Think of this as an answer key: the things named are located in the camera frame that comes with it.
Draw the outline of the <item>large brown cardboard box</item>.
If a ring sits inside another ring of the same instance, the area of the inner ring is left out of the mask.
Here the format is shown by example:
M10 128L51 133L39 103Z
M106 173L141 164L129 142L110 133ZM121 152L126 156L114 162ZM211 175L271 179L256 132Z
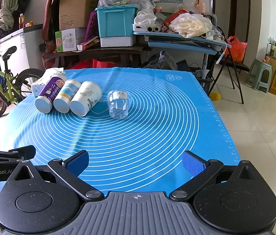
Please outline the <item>large brown cardboard box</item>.
M85 28L98 0L60 0L60 31Z

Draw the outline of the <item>green white carton box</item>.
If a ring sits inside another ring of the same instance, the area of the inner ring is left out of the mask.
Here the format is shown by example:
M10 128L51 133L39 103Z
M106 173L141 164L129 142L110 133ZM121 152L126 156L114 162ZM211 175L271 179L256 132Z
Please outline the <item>green white carton box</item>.
M86 28L71 28L55 32L56 52L77 51L84 41Z

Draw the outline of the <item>green plastic stool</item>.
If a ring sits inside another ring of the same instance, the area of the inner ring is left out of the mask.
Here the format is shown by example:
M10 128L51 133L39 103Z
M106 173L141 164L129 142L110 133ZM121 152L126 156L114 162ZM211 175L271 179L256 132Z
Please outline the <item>green plastic stool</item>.
M251 84L252 89L265 88L268 93L272 78L272 66L255 59L250 67L245 83Z

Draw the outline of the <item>purple paper cup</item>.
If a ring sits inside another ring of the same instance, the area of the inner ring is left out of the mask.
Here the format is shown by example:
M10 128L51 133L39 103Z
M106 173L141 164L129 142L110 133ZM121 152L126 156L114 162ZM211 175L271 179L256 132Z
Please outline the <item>purple paper cup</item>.
M64 86L66 80L67 77L59 73L54 74L50 78L35 100L35 106L40 112L48 114L52 110L53 102Z

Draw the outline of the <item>white chest freezer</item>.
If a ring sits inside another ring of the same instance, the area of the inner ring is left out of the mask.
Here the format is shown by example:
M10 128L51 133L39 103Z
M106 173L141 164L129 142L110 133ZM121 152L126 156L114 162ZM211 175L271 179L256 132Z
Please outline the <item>white chest freezer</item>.
M10 47L15 46L16 52L7 61L8 69L13 75L26 69L44 70L42 52L42 25L25 27L8 34L0 39L0 55L2 56Z

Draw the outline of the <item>orange plastic bag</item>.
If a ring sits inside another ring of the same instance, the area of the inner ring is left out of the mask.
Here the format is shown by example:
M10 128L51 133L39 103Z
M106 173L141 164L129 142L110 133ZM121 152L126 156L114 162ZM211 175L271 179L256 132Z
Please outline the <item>orange plastic bag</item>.
M234 62L242 63L245 57L248 43L239 41L236 36L228 37L227 43L231 45L231 48L225 51L225 57L229 56L229 52L231 52L231 56Z

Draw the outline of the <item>white floral paper cup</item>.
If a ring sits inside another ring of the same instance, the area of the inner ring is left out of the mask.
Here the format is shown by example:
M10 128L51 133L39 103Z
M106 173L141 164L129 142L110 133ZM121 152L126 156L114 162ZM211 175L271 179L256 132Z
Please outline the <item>white floral paper cup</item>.
M69 107L75 115L83 117L102 98L102 90L96 83L85 81L71 100Z

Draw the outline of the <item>blue folding desk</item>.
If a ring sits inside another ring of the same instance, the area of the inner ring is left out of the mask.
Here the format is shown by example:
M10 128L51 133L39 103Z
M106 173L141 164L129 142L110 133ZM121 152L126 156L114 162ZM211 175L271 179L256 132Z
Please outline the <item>blue folding desk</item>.
M204 54L201 78L206 79L209 70L207 69L207 59L209 55L216 55L222 48L229 49L226 41L210 40L205 37L184 38L176 33L134 31L134 35L143 36L149 47L162 49L177 49Z

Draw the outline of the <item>teal plastic storage bin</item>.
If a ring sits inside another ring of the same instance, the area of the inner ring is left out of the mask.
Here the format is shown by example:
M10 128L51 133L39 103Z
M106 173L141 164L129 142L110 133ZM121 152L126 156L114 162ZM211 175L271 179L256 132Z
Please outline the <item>teal plastic storage bin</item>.
M131 37L137 5L97 7L99 37Z

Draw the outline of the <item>white tissue pack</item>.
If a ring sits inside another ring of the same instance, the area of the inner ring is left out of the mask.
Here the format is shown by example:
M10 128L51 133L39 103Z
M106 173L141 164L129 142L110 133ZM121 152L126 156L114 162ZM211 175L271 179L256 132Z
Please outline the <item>white tissue pack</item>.
M63 68L49 68L47 69L43 76L37 80L35 80L32 84L31 84L31 90L32 90L32 94L37 97L40 92L43 90L43 88L46 86L46 84L48 83L48 81L55 75L55 74L61 74L63 76L66 75L66 72L64 71Z

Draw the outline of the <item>white foam box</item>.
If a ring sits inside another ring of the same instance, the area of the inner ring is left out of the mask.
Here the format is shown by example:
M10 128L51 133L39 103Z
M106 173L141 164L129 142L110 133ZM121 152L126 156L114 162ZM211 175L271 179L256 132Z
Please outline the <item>white foam box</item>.
M102 48L107 47L132 47L135 44L135 37L105 37L100 38Z

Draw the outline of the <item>clear plastic cup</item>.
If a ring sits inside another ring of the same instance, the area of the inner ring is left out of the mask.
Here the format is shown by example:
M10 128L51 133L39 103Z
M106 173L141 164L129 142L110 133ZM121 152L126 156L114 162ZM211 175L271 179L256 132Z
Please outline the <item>clear plastic cup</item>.
M107 104L111 118L123 120L128 116L131 106L128 92L124 90L110 91L107 95Z

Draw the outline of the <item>black folding chair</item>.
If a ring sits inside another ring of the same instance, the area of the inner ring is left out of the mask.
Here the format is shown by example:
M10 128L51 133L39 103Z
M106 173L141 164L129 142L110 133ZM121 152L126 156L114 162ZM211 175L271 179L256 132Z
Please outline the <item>black folding chair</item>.
M234 90L235 90L235 88L237 88L239 90L241 103L244 104L242 86L240 84L240 80L239 80L238 75L241 73L241 71L249 72L250 69L246 65L244 65L243 62L235 62L234 61L233 53L231 51L231 48L228 48L227 51L229 51L229 54L227 55L226 58L222 58L220 60L221 68L220 68L216 78L212 78L213 79L213 84L210 87L207 95L208 96L211 95L212 90L215 87L218 79L220 78L221 73L223 72L224 68L226 68L227 71L228 71L230 81L231 81L231 86L233 87Z

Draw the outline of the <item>white bag of rings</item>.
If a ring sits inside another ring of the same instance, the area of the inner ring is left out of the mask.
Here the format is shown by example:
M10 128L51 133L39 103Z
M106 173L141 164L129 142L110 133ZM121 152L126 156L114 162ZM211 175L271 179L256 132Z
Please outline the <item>white bag of rings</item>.
M201 14L180 14L172 20L169 29L184 38L198 37L212 30L212 22Z

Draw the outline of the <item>blue silicone baking mat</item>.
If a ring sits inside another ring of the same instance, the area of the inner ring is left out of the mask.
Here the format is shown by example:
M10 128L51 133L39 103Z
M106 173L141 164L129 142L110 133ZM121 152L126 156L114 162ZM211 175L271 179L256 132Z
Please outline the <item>blue silicone baking mat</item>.
M103 193L170 193L192 177L181 163L186 150L226 165L240 162L223 121L190 72L115 67L67 70L66 76L99 85L101 100L79 117L56 110L43 114L28 96L0 118L0 151L33 145L32 163L45 165L86 150L89 166L80 177ZM115 90L130 97L123 120L109 114L107 95Z

